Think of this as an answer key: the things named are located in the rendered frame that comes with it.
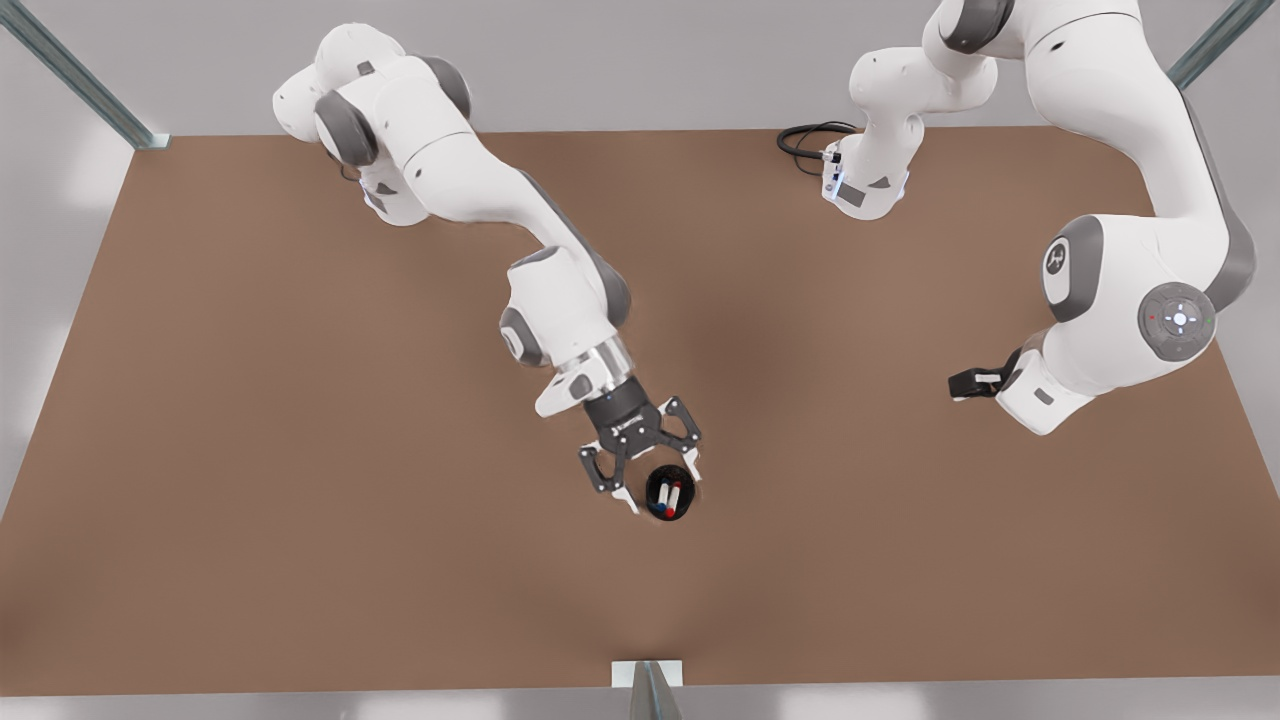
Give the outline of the black round pen holder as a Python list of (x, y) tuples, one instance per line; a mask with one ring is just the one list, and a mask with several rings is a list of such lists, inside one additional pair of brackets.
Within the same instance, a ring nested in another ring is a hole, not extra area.
[(690, 509), (698, 484), (689, 469), (667, 464), (655, 468), (646, 478), (645, 510), (660, 521), (677, 521)]

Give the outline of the silver frame post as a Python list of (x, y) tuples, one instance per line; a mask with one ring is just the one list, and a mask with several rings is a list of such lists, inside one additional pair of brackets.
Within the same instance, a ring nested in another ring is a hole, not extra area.
[(1179, 91), (1188, 90), (1220, 56), (1247, 32), (1276, 0), (1231, 0), (1231, 4), (1169, 68), (1167, 77)]
[(155, 133), (38, 20), (20, 0), (0, 0), (0, 26), (49, 68), (136, 151), (163, 150), (170, 135)]
[(630, 689), (628, 720), (684, 720), (673, 693), (684, 687), (681, 660), (613, 661), (611, 685)]

